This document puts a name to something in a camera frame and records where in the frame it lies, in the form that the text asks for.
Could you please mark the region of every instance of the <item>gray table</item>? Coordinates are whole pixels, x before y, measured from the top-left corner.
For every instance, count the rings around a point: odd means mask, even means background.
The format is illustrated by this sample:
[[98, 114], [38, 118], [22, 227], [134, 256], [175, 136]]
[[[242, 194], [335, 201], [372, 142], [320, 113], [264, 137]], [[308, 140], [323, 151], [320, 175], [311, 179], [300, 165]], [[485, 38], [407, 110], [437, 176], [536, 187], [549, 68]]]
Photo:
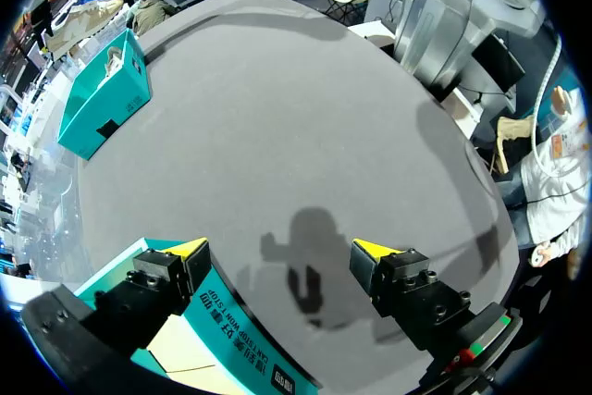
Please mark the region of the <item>gray table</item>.
[[403, 392], [430, 362], [350, 275], [352, 238], [431, 256], [476, 310], [505, 293], [516, 241], [491, 177], [372, 44], [290, 0], [207, 0], [140, 42], [153, 99], [80, 163], [95, 267], [142, 236], [207, 236], [326, 394]]

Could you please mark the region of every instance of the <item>black cable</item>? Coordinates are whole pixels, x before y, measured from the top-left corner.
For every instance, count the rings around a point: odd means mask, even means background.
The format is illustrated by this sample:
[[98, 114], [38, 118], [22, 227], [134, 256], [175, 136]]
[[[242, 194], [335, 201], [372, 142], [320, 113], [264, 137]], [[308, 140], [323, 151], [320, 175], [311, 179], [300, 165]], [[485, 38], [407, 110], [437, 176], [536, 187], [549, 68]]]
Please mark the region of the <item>black cable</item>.
[[385, 15], [384, 20], [388, 20], [387, 16], [390, 16], [390, 21], [394, 22], [395, 17], [392, 15], [392, 8], [393, 8], [392, 2], [393, 2], [393, 0], [388, 1], [388, 13]]
[[521, 202], [521, 203], [519, 203], [519, 204], [516, 204], [516, 205], [510, 205], [508, 208], [509, 208], [510, 210], [518, 210], [518, 209], [520, 209], [520, 208], [526, 207], [526, 206], [527, 206], [527, 205], [529, 205], [529, 204], [536, 204], [536, 203], [540, 203], [540, 202], [542, 202], [542, 201], [545, 201], [545, 200], [547, 200], [547, 199], [551, 199], [551, 198], [563, 198], [563, 197], [565, 197], [565, 196], [568, 196], [568, 195], [570, 195], [570, 194], [572, 194], [572, 193], [574, 193], [574, 192], [576, 192], [576, 191], [578, 191], [578, 190], [581, 190], [581, 189], [583, 189], [583, 188], [584, 188], [584, 187], [585, 187], [585, 186], [588, 184], [588, 182], [589, 182], [589, 181], [590, 181], [590, 178], [588, 178], [588, 179], [586, 180], [586, 182], [584, 182], [584, 183], [583, 183], [582, 185], [580, 185], [578, 188], [576, 188], [576, 189], [573, 189], [573, 190], [570, 190], [570, 191], [568, 191], [567, 193], [563, 193], [563, 194], [550, 194], [549, 196], [545, 196], [544, 198], [536, 199], [536, 200], [534, 200], [534, 201], [525, 201], [525, 202]]
[[506, 93], [499, 93], [499, 92], [495, 92], [495, 93], [480, 92], [479, 90], [473, 90], [472, 88], [464, 87], [462, 85], [458, 85], [457, 88], [462, 88], [463, 90], [466, 90], [467, 92], [473, 92], [473, 93], [479, 93], [479, 94], [498, 94], [500, 96], [506, 95]]
[[534, 201], [527, 201], [526, 202], [526, 205], [540, 203], [541, 201], [545, 201], [546, 199], [550, 199], [550, 198], [562, 198], [564, 196], [568, 196], [568, 195], [570, 195], [570, 194], [572, 194], [572, 193], [574, 193], [574, 192], [576, 192], [576, 191], [578, 191], [580, 189], [583, 189], [588, 184], [589, 181], [590, 181], [590, 178], [588, 178], [586, 180], [586, 182], [584, 182], [582, 185], [580, 185], [577, 189], [570, 190], [567, 193], [564, 193], [564, 194], [550, 194], [549, 196], [545, 196], [544, 198], [536, 199]]

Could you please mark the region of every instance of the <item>gray machine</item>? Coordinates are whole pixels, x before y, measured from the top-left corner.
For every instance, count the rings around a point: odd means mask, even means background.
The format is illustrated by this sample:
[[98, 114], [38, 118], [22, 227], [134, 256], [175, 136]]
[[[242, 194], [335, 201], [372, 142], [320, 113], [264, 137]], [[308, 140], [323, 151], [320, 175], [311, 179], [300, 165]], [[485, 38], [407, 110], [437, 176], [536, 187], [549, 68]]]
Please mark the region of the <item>gray machine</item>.
[[401, 0], [394, 56], [433, 93], [444, 91], [494, 30], [530, 38], [539, 0]]

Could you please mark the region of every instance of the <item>white shirt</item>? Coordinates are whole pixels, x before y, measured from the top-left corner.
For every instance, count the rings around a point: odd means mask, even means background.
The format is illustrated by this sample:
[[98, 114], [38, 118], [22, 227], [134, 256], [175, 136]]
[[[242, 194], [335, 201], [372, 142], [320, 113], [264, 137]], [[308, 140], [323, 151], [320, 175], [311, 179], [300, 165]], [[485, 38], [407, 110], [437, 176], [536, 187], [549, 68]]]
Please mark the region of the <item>white shirt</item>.
[[[551, 244], [552, 257], [568, 253], [586, 236], [590, 159], [585, 144], [589, 143], [589, 133], [580, 91], [572, 90], [569, 96], [568, 111], [562, 116], [558, 115], [563, 124], [536, 149], [541, 163], [551, 171], [567, 171], [576, 165], [577, 168], [562, 178], [551, 178], [540, 169], [532, 153], [523, 159], [520, 167], [526, 200], [529, 202], [526, 215], [533, 242], [539, 244], [550, 241], [562, 234]], [[553, 159], [552, 136], [557, 134], [570, 139], [577, 150]]]

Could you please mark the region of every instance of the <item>teal cardboard box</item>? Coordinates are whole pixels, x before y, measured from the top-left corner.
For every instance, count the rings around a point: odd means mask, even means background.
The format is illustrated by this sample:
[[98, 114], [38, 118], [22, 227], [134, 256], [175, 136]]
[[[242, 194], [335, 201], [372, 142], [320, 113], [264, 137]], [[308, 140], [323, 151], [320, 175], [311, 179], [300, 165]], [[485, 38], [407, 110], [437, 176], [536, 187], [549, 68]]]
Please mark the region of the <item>teal cardboard box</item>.
[[[123, 66], [103, 85], [111, 47], [123, 50]], [[131, 30], [107, 45], [72, 85], [57, 141], [82, 159], [90, 159], [128, 118], [150, 100], [144, 54]]]

